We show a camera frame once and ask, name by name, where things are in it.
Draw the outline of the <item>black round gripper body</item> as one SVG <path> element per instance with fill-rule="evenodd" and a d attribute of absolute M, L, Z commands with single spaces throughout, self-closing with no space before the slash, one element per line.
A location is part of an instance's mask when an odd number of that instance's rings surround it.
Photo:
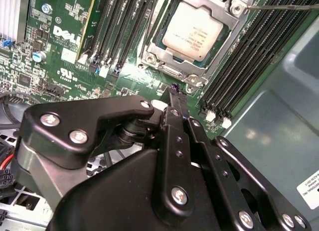
<path fill-rule="evenodd" d="M 202 171 L 192 166 L 195 209 L 178 227 L 164 224 L 152 209 L 157 150 L 138 151 L 72 188 L 59 202 L 48 231 L 231 231 L 216 208 Z"/>

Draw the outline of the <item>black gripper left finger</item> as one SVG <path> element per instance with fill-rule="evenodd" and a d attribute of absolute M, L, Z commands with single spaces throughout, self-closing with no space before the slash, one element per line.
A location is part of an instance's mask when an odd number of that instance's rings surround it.
<path fill-rule="evenodd" d="M 153 212 L 161 221 L 186 221 L 195 196 L 179 91 L 166 89 L 162 110 L 136 95 L 29 107 L 15 152 L 18 181 L 39 191 L 54 213 L 78 184 L 138 151 L 157 150 Z"/>

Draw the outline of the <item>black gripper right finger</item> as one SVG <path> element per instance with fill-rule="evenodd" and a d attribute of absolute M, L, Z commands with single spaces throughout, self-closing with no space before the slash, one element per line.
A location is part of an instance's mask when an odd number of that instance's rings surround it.
<path fill-rule="evenodd" d="M 183 231 L 309 231 L 307 219 L 227 139 L 207 137 L 178 92 L 198 203 Z"/>

